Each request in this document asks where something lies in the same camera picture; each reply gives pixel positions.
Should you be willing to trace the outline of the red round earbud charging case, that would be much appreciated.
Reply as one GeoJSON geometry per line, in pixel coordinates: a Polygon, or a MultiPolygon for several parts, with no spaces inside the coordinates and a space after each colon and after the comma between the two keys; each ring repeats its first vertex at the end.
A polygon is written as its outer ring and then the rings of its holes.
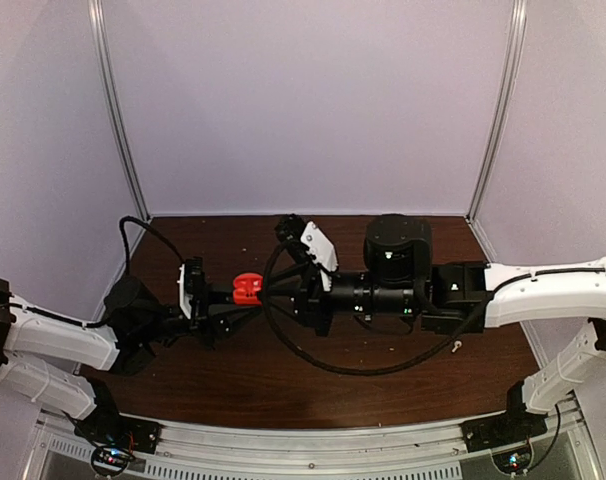
{"type": "Polygon", "coordinates": [[[248,272],[236,276],[232,283],[232,299],[240,306],[261,306],[259,298],[263,287],[263,276],[248,272]]]}

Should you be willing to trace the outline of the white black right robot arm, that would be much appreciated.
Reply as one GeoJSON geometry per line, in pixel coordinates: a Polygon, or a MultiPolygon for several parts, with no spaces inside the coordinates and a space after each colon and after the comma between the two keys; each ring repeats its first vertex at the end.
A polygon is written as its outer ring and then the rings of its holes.
{"type": "Polygon", "coordinates": [[[583,318],[572,341],[538,372],[511,388],[507,411],[496,419],[502,440],[518,440],[577,385],[606,365],[606,256],[551,266],[499,263],[433,264],[432,230],[421,218],[384,214],[365,231],[361,272],[340,269],[331,240],[313,222],[290,214],[276,226],[277,254],[290,268],[267,265],[258,288],[265,313],[283,293],[279,282],[297,277],[285,291],[293,317],[326,335],[338,313],[378,314],[419,320],[443,331],[447,344],[466,332],[535,320],[583,318]]]}

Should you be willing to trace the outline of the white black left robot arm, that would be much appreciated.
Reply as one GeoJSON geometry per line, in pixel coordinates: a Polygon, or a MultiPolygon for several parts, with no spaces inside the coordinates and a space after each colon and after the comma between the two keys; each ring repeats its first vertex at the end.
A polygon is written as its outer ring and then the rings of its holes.
{"type": "Polygon", "coordinates": [[[90,322],[30,303],[0,278],[0,385],[76,420],[87,419],[106,444],[120,442],[126,421],[107,407],[101,388],[49,361],[132,376],[154,359],[153,344],[170,346],[186,336],[212,343],[231,334],[231,316],[248,318],[261,310],[263,278],[257,273],[241,274],[230,287],[217,289],[194,258],[181,265],[177,284],[178,303],[164,305],[138,278],[126,275],[105,298],[103,318],[90,322]]]}

